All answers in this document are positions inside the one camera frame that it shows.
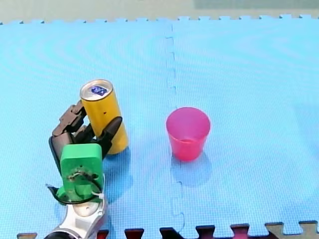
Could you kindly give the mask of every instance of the pink cup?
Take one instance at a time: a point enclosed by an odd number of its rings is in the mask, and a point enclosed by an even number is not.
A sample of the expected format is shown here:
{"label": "pink cup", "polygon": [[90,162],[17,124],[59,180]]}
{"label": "pink cup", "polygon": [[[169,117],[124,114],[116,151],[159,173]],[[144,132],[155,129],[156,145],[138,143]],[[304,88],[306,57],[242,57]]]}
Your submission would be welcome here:
{"label": "pink cup", "polygon": [[210,121],[199,109],[183,107],[168,116],[166,129],[173,155],[181,161],[192,161],[203,151]]}

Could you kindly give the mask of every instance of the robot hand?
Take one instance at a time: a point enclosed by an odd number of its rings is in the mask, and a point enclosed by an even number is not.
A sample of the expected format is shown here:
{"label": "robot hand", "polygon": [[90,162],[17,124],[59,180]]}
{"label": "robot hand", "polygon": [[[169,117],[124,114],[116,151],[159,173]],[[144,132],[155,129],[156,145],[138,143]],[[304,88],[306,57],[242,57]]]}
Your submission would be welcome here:
{"label": "robot hand", "polygon": [[45,239],[96,239],[107,207],[102,160],[112,146],[122,117],[115,117],[97,139],[90,125],[82,126],[86,116],[79,101],[60,118],[49,145],[63,186],[47,186],[53,197],[66,205],[63,222]]}

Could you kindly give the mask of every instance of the yellow cylinder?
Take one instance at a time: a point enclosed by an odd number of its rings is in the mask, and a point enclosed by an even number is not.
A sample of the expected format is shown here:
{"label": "yellow cylinder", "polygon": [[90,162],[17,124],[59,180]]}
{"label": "yellow cylinder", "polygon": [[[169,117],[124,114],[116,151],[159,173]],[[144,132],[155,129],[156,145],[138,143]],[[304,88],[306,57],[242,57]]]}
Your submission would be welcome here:
{"label": "yellow cylinder", "polygon": [[[93,80],[85,84],[80,91],[81,102],[89,118],[94,134],[99,137],[108,123],[121,116],[114,88],[107,80]],[[109,154],[122,152],[129,144],[122,122],[112,140]]]}

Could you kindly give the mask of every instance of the green gripper housing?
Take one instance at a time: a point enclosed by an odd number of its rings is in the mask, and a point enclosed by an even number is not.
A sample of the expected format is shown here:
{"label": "green gripper housing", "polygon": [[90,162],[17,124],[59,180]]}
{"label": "green gripper housing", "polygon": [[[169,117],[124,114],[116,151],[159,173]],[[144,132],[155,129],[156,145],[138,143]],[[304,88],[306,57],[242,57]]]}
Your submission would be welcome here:
{"label": "green gripper housing", "polygon": [[71,202],[82,201],[92,196],[92,192],[98,193],[99,189],[84,176],[77,176],[70,180],[69,176],[77,172],[92,175],[95,182],[103,188],[102,149],[96,143],[68,144],[63,147],[61,155],[61,175],[63,188],[58,194],[63,199]]}

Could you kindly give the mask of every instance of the blue floor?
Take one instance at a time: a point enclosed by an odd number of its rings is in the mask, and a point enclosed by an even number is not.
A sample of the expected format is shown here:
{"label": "blue floor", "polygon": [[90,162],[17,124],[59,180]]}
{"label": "blue floor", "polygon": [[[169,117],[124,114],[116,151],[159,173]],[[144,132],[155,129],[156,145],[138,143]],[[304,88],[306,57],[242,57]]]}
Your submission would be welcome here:
{"label": "blue floor", "polygon": [[[89,80],[109,79],[130,147],[104,160],[109,200],[102,229],[160,228],[185,238],[196,226],[319,221],[319,20],[139,19],[114,23],[0,26],[0,238],[45,237],[64,208],[45,184],[60,186],[48,138]],[[165,131],[182,106],[212,121],[203,154],[183,164]]]}

